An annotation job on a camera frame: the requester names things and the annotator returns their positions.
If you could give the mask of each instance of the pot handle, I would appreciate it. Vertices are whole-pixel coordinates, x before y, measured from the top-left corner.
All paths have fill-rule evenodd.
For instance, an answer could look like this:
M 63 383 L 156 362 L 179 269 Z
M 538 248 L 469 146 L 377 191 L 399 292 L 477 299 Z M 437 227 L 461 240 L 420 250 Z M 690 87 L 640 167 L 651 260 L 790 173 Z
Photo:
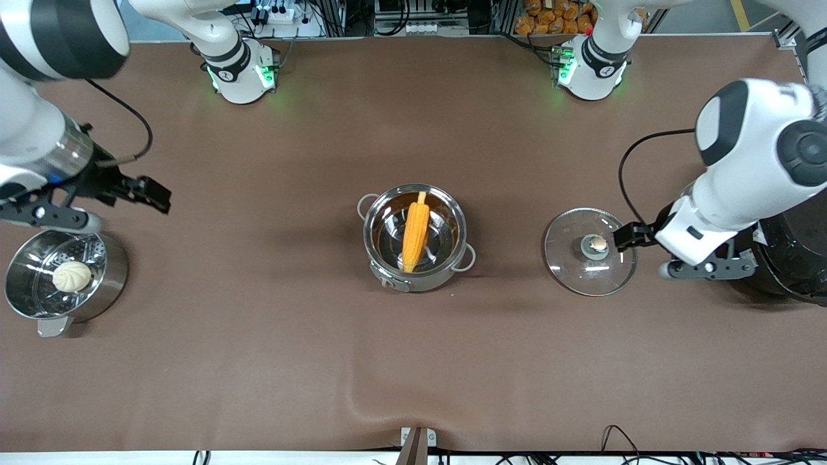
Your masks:
M 468 264 L 465 268 L 456 268 L 452 267 L 451 270 L 455 273 L 464 273 L 471 269 L 472 266 L 476 263 L 476 250 L 474 247 L 471 247 L 471 244 L 466 244 L 466 251 L 471 251 L 471 263 Z
M 361 205 L 363 203 L 365 203 L 365 200 L 368 200 L 370 198 L 378 199 L 379 195 L 378 194 L 365 194 L 365 195 L 362 195 L 362 198 L 359 199 L 359 202 L 356 203 L 356 212 L 359 214 L 359 218 L 362 218 L 362 221 L 365 221 L 365 215 L 361 214 Z
M 53 338 L 60 336 L 74 321 L 74 317 L 64 316 L 58 319 L 37 320 L 37 333 L 41 338 Z

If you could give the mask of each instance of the pot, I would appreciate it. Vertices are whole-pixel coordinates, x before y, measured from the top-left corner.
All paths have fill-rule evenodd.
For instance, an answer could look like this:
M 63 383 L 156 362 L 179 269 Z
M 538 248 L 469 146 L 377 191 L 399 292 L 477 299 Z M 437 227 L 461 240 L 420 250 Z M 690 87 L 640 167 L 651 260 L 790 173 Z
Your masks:
M 408 207 L 417 201 L 419 192 L 427 192 L 425 203 L 431 209 L 425 252 L 413 272 L 402 271 L 402 240 Z M 373 204 L 362 213 L 368 199 Z M 364 220 L 362 237 L 370 258 L 370 270 L 383 287 L 402 292 L 436 289 L 454 276 L 468 271 L 476 262 L 474 247 L 466 242 L 465 214 L 453 197 L 442 189 L 426 184 L 407 184 L 382 195 L 367 194 L 356 206 Z M 471 261 L 460 268 L 466 252 Z
M 76 292 L 63 292 L 52 284 L 55 269 L 67 261 L 80 261 L 92 271 L 91 281 Z M 48 230 L 23 244 L 12 258 L 6 299 L 14 311 L 37 320 L 37 332 L 50 338 L 109 308 L 121 294 L 127 274 L 127 253 L 114 239 Z

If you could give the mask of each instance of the table surface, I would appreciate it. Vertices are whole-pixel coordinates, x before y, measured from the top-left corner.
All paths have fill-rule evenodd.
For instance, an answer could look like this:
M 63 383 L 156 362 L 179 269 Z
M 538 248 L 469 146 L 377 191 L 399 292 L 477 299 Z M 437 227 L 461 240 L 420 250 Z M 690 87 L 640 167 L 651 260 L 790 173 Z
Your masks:
M 1 450 L 380 448 L 414 424 L 465 450 L 595 450 L 607 424 L 649 450 L 825 444 L 822 308 L 660 280 L 656 247 L 621 292 L 583 297 L 540 252 L 568 209 L 632 219 L 617 164 L 641 136 L 691 127 L 740 77 L 800 81 L 769 36 L 644 37 L 596 103 L 503 39 L 298 43 L 279 91 L 248 106 L 198 63 L 186 45 L 135 46 L 106 84 L 155 129 L 124 171 L 172 189 L 173 208 L 84 204 L 131 274 L 68 337 L 0 312 Z M 88 85 L 43 94 L 116 156 L 142 146 Z M 627 169 L 652 218 L 702 165 L 679 136 Z M 422 295 L 380 288 L 354 209 L 408 182 L 459 201 L 479 254 Z M 34 232 L 0 226 L 0 262 Z

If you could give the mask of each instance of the yellow corn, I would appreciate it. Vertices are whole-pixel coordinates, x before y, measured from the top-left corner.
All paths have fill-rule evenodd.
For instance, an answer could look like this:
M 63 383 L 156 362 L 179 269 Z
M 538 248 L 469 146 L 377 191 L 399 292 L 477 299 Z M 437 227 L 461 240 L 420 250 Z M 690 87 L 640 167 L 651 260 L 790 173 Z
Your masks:
M 428 219 L 431 209 L 425 204 L 426 192 L 419 193 L 419 199 L 408 207 L 408 220 L 405 222 L 405 235 L 402 238 L 402 271 L 410 273 L 419 263 L 425 247 L 428 232 Z

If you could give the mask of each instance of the corn cob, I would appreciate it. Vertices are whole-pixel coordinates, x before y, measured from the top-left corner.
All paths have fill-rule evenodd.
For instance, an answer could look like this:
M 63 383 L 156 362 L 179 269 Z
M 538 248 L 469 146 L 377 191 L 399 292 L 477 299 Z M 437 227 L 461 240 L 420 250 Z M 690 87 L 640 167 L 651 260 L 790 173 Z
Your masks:
M 420 192 L 417 201 L 408 207 L 408 220 L 402 238 L 402 271 L 406 273 L 414 271 L 425 247 L 428 219 L 431 216 L 431 209 L 425 204 L 426 195 L 428 193 Z

